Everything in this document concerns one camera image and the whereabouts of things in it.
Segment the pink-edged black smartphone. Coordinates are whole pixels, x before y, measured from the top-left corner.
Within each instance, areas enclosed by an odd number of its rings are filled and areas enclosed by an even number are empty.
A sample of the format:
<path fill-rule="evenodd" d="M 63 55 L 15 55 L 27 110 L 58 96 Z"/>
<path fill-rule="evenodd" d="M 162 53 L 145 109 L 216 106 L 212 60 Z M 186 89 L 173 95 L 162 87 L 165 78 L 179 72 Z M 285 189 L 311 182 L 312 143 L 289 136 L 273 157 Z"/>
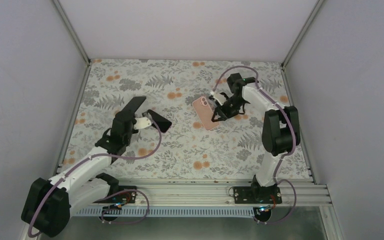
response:
<path fill-rule="evenodd" d="M 122 109 L 122 112 L 127 112 L 131 114 L 135 114 L 139 107 L 145 102 L 145 96 L 135 96 L 133 97 Z"/>

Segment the pink silicone phone case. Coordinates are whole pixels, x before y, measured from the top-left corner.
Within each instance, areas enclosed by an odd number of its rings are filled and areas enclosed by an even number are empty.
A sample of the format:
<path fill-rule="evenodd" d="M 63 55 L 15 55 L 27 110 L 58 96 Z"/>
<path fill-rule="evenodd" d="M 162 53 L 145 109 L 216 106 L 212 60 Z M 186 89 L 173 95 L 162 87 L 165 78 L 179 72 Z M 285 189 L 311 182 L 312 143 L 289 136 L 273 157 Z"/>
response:
<path fill-rule="evenodd" d="M 219 126 L 218 122 L 212 121 L 214 110 L 205 96 L 200 96 L 194 100 L 192 106 L 206 130 L 209 131 Z"/>

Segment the purple smartphone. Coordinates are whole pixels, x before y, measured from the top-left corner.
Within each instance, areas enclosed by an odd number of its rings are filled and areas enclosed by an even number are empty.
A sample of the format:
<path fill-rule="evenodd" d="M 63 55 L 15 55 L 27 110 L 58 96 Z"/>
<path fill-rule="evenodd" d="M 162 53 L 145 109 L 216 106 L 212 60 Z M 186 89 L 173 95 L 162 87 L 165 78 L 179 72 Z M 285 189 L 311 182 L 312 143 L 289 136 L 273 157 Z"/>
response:
<path fill-rule="evenodd" d="M 171 128 L 173 123 L 167 118 L 161 116 L 160 114 L 156 113 L 151 109 L 147 110 L 146 113 L 151 117 L 151 126 L 153 128 L 157 129 L 157 127 L 159 127 L 159 130 L 162 133 L 166 133 Z"/>

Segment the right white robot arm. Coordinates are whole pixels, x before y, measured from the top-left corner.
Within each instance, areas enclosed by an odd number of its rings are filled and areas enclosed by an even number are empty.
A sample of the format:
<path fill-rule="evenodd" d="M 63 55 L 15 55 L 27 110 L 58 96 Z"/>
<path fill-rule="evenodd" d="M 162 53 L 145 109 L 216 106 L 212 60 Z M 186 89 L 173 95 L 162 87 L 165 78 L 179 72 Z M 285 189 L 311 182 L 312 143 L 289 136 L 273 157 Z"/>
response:
<path fill-rule="evenodd" d="M 265 153 L 247 190 L 249 200 L 262 204 L 278 194 L 280 181 L 277 173 L 282 161 L 300 144 L 299 113 L 295 106 L 285 106 L 274 100 L 259 86 L 257 77 L 243 78 L 240 73 L 233 73 L 227 78 L 227 84 L 231 96 L 215 89 L 209 94 L 209 99 L 216 105 L 212 122 L 226 121 L 244 114 L 246 104 L 264 114 L 261 142 Z"/>

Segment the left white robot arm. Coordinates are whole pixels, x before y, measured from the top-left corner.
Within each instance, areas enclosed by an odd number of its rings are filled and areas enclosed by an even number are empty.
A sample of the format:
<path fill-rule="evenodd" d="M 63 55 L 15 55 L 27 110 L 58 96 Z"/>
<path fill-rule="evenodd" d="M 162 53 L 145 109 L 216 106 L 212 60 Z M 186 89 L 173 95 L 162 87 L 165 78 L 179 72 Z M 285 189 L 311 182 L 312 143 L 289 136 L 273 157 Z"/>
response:
<path fill-rule="evenodd" d="M 36 179 L 21 213 L 21 219 L 28 224 L 27 235 L 54 237 L 74 214 L 95 202 L 126 204 L 133 201 L 130 193 L 136 191 L 134 187 L 120 186 L 115 177 L 102 171 L 122 157 L 132 134 L 152 124 L 152 118 L 146 113 L 137 117 L 131 111 L 122 111 L 85 159 L 49 179 Z"/>

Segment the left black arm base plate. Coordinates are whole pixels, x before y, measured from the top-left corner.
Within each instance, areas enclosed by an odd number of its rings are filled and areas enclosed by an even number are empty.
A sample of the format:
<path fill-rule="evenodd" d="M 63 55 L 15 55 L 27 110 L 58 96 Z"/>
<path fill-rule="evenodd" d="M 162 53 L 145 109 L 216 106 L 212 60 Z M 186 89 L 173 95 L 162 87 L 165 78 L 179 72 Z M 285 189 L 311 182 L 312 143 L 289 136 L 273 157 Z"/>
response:
<path fill-rule="evenodd" d="M 137 190 L 136 186 L 133 185 L 119 185 L 118 191 L 124 191 L 124 190 L 129 190 L 129 189 L 134 189 Z M 104 200 L 96 200 L 93 203 L 99 203 L 99 204 L 134 204 L 136 201 L 136 193 L 134 192 L 126 192 L 126 193 L 119 193 L 115 196 L 112 196 L 108 199 Z"/>

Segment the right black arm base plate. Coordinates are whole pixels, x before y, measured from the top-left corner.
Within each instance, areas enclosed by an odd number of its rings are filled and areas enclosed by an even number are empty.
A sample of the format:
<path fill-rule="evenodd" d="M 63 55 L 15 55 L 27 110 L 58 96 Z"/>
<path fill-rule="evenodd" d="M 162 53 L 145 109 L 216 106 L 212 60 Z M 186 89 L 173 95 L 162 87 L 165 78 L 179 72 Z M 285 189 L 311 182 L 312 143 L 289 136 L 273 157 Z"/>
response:
<path fill-rule="evenodd" d="M 277 185 L 235 186 L 233 188 L 234 202 L 236 204 L 281 204 L 282 194 Z"/>

